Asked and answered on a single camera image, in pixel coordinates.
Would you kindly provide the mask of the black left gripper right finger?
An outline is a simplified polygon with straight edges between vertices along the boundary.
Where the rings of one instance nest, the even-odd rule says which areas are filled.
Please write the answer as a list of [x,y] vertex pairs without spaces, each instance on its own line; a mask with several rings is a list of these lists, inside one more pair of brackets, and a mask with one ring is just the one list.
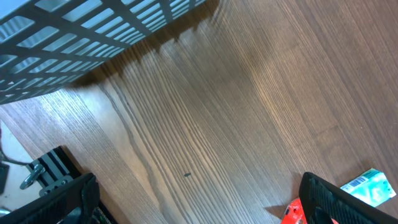
[[303,174],[298,195],[307,223],[397,224],[396,218],[311,172]]

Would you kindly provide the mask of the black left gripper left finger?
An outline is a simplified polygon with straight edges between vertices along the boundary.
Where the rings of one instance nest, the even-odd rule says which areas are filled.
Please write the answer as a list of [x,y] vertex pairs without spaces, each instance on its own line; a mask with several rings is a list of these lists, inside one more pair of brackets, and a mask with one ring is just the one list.
[[1,217],[1,224],[91,223],[99,202],[99,184],[87,173]]

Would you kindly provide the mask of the red snack bag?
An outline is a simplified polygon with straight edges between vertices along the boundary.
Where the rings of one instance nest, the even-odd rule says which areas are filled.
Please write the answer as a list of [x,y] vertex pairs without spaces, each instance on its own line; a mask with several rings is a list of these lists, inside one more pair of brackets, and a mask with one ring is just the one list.
[[299,198],[294,199],[286,208],[281,224],[307,224]]

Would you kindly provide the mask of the teal tissue pack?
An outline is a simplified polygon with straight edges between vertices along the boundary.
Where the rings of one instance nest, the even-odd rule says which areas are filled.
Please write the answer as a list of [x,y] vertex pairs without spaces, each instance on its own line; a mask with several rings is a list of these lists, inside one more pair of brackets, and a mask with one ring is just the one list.
[[396,196],[386,175],[373,168],[341,186],[340,189],[372,207],[378,207]]

